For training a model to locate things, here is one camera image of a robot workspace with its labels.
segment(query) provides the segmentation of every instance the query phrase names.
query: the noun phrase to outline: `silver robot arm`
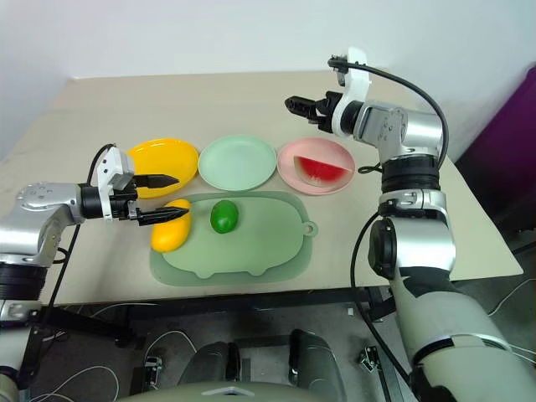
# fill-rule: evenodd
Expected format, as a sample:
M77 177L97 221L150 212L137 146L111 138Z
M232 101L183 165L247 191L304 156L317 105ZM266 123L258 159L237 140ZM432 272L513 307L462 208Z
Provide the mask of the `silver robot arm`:
M449 280L456 247L439 185L442 121L366 102L368 71L375 69L358 61L366 61L363 53L350 49L328 62L344 93L328 92L320 101L293 96L286 107L320 130L379 151L382 219L372 225L368 262L393 291L415 395L423 401L533 400L534 377L482 307Z
M135 175L130 157L116 147L107 148L96 173L97 187L30 184L17 194L11 213L0 218L0 402L17 400L18 390L37 374L46 326L39 296L65 227L94 218L155 224L188 212L174 207L141 211L138 187L161 188L178 180Z

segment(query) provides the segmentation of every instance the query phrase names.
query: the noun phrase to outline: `watermelon slice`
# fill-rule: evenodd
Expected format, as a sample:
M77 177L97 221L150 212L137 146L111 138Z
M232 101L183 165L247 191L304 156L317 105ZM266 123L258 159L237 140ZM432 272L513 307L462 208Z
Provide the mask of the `watermelon slice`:
M347 180L353 173L344 167L319 162L308 157L294 156L294 167L301 180L317 187L332 186Z

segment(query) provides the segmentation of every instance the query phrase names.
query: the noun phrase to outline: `table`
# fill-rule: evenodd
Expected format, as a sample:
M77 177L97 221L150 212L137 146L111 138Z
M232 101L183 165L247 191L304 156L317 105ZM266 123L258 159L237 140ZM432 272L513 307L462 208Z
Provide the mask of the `table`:
M333 72L72 80L0 166L0 214L12 208L16 192L28 183L83 182L93 155L107 142L116 142L126 151L148 139L176 137L202 150L217 137L249 134L279 149L299 137L315 136L343 144L358 166L375 164L378 156L372 147L320 132L291 115L283 105L287 96L320 99L327 90L339 90ZM383 79L373 81L369 98L402 106L415 107L417 103L404 89ZM456 240L456 267L451 279L520 274L522 270L503 238L448 158L441 169L441 187L447 195ZM258 189L294 193L318 224L311 263L297 278L240 286L166 286L149 270L150 227L91 220L81 228L56 302L140 301L348 287L353 244L378 206L380 176L356 174L342 192L320 197L295 192L277 173ZM164 198L141 200L140 206L152 209L184 194L214 191L197 176L183 190ZM64 232L62 246L67 246L71 234L72 228ZM387 281L369 268L368 242L365 238L358 254L357 283L385 285ZM43 302L49 299L59 268L55 265L49 269Z

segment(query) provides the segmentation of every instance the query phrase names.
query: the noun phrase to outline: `cable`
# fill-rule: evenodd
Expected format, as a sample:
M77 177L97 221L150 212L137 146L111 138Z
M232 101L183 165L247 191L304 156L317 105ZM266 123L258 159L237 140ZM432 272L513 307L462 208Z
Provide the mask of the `cable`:
M99 151L95 154L95 157L93 157L93 161L91 161L90 165L90 172L87 175L87 180L85 183L87 185L91 185L91 179L93 178L93 172L95 171L95 167L97 166L97 162L99 162L99 158L101 157L102 153L104 151L108 151L110 148L114 147L115 144L106 144L100 148Z
M383 173L384 170L379 166L379 162L374 166L362 166L358 169L359 174L367 174L371 172Z
M536 352L534 352L533 350L525 349L525 348L520 348L519 346L512 345L511 343L509 343L509 345L510 345L510 348L514 348L514 349L517 349L517 350L523 350L523 351L526 352L526 353L531 353L531 354L536 355Z
M513 354L515 354L516 356L518 356L519 358L522 358L523 360L527 360L528 362L536 365L536 362L534 360L532 360L531 358L527 358L525 356L523 356L522 354L519 354L519 353L515 353L513 352Z
M446 123L445 115L443 114L443 111L441 110L440 106L437 104L435 100L432 99L430 95L428 95L421 88L409 82L408 80L404 80L403 78L400 78L397 75L392 75L390 73L386 73L385 71L375 69L374 67L368 67L366 64L349 63L346 60L332 57L330 60L327 61L327 65L329 65L330 67L334 69L355 69L355 70L367 71L374 75L379 75L380 77L384 77L387 80L391 80L402 86L405 86L406 88L418 94L426 102L428 102L428 105L431 106L431 108L434 110L434 112L437 114L437 116L441 120L441 128L443 131L443 136L441 138L442 139L441 152L440 152L439 159L437 162L438 168L441 167L441 165L443 164L443 161L446 158L446 150L449 146L449 126Z
M117 303L117 304L112 304L111 306L101 308L99 311L91 314L90 317L96 317L102 312L105 312L106 310L110 308L119 307L119 306L158 306L158 304L157 303Z
M54 260L52 261L53 264L63 264L65 262L65 257L67 256L67 250L64 249L63 247L58 247L58 251L64 255L64 258L62 258L61 260Z
M49 321L50 313L54 308L54 301L56 300L56 296L58 296L59 286L61 285L61 281L64 279L65 271L67 270L67 265L69 264L70 256L73 253L73 249L75 247L76 239L78 238L79 232L80 224L77 224L75 227L75 232L73 233L73 237L70 240L69 249L67 250L67 254L65 255L64 263L61 266L61 271L59 272L58 279L56 280L56 284L54 285L52 296L50 296L49 304L44 310L43 319L41 320L41 327L46 327L46 324Z
M57 387L54 391L48 393L48 394L43 394L43 395L40 395L40 396L36 396L35 398L32 398L30 400L30 402L34 402L36 399L40 398L41 396L43 396L44 398L42 399L39 399L37 400L37 402L43 402L44 400L47 400L50 396L55 396L56 395L56 392L58 392L60 389L62 389L70 380L78 377L79 375L85 373L86 371L90 371L90 370L93 370L93 369L104 369L108 372L110 372L110 374L114 377L114 380L116 381L116 395L114 396L114 399L112 400L112 402L115 402L117 400L117 397L119 396L119 379L117 378L117 374L114 372L114 370L112 370L111 368L109 367L106 367L106 366L91 366L91 367L88 367L88 368L84 368L83 370L79 371L78 373L75 373L73 375L71 375L68 379L66 379L63 383L61 383L61 385L59 387Z
M170 333L180 333L181 335L183 335L184 339L186 339L188 341L188 343L190 344L190 346L192 347L192 350L194 353L196 353L198 350L195 348L195 345L193 345L193 342L192 342L192 339L190 339L190 337L183 331L167 331L165 333L163 333L162 335L160 335L158 338L156 338L150 345L149 347L147 348L147 351L145 352L145 355L143 356L143 364L145 364L145 361L147 360L147 356L149 355L149 352L151 352L151 349L154 345L157 344L157 342L166 337L167 335L169 335Z
M88 175L87 175L86 184L88 185L91 184L91 179L93 178L93 172L95 171L95 166L97 162L99 161L99 157L101 157L101 154L104 151L107 151L112 147L114 147L114 144L106 144L103 147L101 147L99 151L95 154L95 156L93 157L93 160L91 161L90 171L88 172ZM54 301L56 300L56 296L58 296L59 286L61 285L61 281L64 279L65 271L67 270L67 265L69 264L69 259L70 259L71 254L73 253L73 249L75 247L76 239L78 238L79 232L80 232L80 224L77 224L75 227L75 232L73 233L73 237L70 240L69 248L67 249L67 252L63 259L63 265L61 266L61 271L59 272L58 279L56 280L56 284L54 285L54 290L52 291L52 295L50 296L49 304L44 310L43 319L41 320L41 323L40 323L41 328L44 328L46 326L50 317L50 313L52 312L52 309L54 308Z
M359 246L361 245L361 241L363 240L363 237L365 236L367 229L378 217L379 217L379 214L375 212L368 219L367 223L363 226L363 228L361 229L361 232L359 232L358 239L356 240L355 246L353 247L352 262L350 263L350 287L352 289L352 297L353 297L356 307L358 308L359 314L365 321L365 324L367 324L367 327L370 330L370 332L374 335L376 342L378 342L379 346L384 350L385 354L387 355L387 357L393 364L396 371L399 372L400 377L408 384L408 386L411 389L410 376L405 372L404 368L402 367L398 359L393 355L393 352L391 352L391 349L389 348L389 346L387 346L387 343L384 342L384 340L382 339L378 331L376 331L376 328L374 327L374 324L372 320L370 319L368 313L363 309L363 306L361 306L361 302L359 301L359 296L358 296L358 288L356 287L356 284L355 284L355 263L356 263L356 259L358 258Z
M37 398L41 398L42 396L46 396L47 398L50 397L50 396L55 396L56 398L61 398L61 399L65 399L69 402L74 402L71 398L65 396L65 395L62 395L62 394L42 394L42 395L39 395L39 396L34 396L29 402L33 402L35 401Z
M491 317L493 316L496 312L499 311L499 308L501 308L501 306L504 304L504 302L506 300L508 300L510 298L510 296L512 296L521 286L523 286L525 283L529 283L530 281L536 281L536 278L530 278L530 279L527 279L526 281L523 281L521 282L519 285L517 285L516 287L514 287L510 293L508 293L499 303L497 303L497 305L487 314L488 317Z

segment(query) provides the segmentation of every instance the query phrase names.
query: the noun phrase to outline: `black cable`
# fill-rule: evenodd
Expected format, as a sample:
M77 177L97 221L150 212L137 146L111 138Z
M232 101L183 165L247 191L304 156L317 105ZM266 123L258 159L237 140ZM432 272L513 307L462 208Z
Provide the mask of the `black cable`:
M69 249L67 250L67 254L65 255L65 258L64 258L64 263L61 266L61 271L59 272L58 279L56 280L56 284L54 285L52 296L50 296L49 304L46 310L44 311L43 319L41 320L41 327L46 326L50 317L50 313L52 312L52 309L54 308L54 301L56 300L56 296L58 296L58 291L59 291L59 286L61 285L61 281L64 279L65 271L67 270L67 265L69 264L70 256L73 253L73 249L76 243L76 238L78 237L78 232L80 232L80 224L76 225L75 232L73 233L73 237L70 240Z
M53 264L63 264L65 262L65 257L67 256L67 250L64 249L63 247L58 247L58 251L64 255L64 258L62 258L61 260L54 260L52 261Z
M88 185L91 184L91 179L93 178L93 172L95 171L97 162L99 162L99 157L101 157L104 151L108 151L110 148L114 146L115 146L114 144L106 144L99 151L97 151L97 153L95 154L95 157L93 158L93 161L91 161L90 172L87 174L87 180L85 181L86 184Z
M91 161L90 171L88 172L87 180L85 181L86 184L88 185L91 184L91 179L93 178L93 172L95 171L95 167L97 163L99 162L99 157L101 157L104 151L108 151L112 147L114 147L114 144L106 144L103 147L101 147L99 151L97 151L97 153L93 157L93 161ZM79 232L80 232L80 224L77 224L75 227L75 232L73 233L73 237L70 240L69 248L67 249L67 252L65 253L65 257L63 259L63 265L61 266L61 271L59 272L58 279L56 280L56 284L54 285L54 289L52 290L52 295L50 296L49 304L44 311L43 319L41 320L41 323L40 323L41 328L46 327L46 324L49 321L50 314L52 313L52 309L54 308L54 302L56 300L56 297L58 296L59 286L61 285L61 281L64 279L65 271L67 270L67 265L69 264L70 257L73 254L73 249L75 247L76 239L78 238Z
M368 219L367 223L361 229L361 232L359 232L358 239L356 240L355 246L353 247L352 261L350 262L350 287L352 290L352 297L353 297L356 307L358 308L359 314L365 321L365 324L367 324L367 327L370 330L370 332L374 335L376 342L378 342L379 346L384 350L385 354L387 355L387 357L393 364L396 371L399 372L400 377L408 384L408 386L411 389L410 375L405 372L404 368L402 367L398 359L393 355L393 352L391 352L391 349L389 348L389 346L387 346L387 343L385 343L381 335L378 333L378 331L376 331L376 328L374 327L374 323L370 319L368 312L364 310L363 306L361 305L361 302L359 301L358 291L360 288L357 288L355 285L355 263L356 263L356 259L358 258L359 246L361 245L361 241L363 240L363 237L365 236L367 229L378 217L379 217L379 214L375 212Z
M434 112L437 114L437 116L441 120L441 128L443 131L442 141L441 141L441 152L438 159L438 168L441 167L443 164L443 161L446 157L446 150L449 146L449 126L446 124L446 118L443 114L443 111L441 110L440 106L437 104L435 100L432 99L430 95L428 95L426 92L424 92L421 88L419 88L417 85L404 80L403 78L400 78L397 75L392 75L390 73L386 73L385 71L375 69L374 67L368 67L366 64L360 64L360 63L349 63L343 59L334 58L332 57L330 60L327 61L327 65L334 69L354 69L354 70L362 70L367 71L374 75L379 75L380 77L384 77L387 80L394 81L398 84L401 84L405 86L406 88L414 91L416 94L418 94L421 98L423 98L428 104L431 106L431 108L434 110Z
M359 174L367 174L371 172L383 173L384 170L379 166L379 162L374 166L362 166L358 169Z

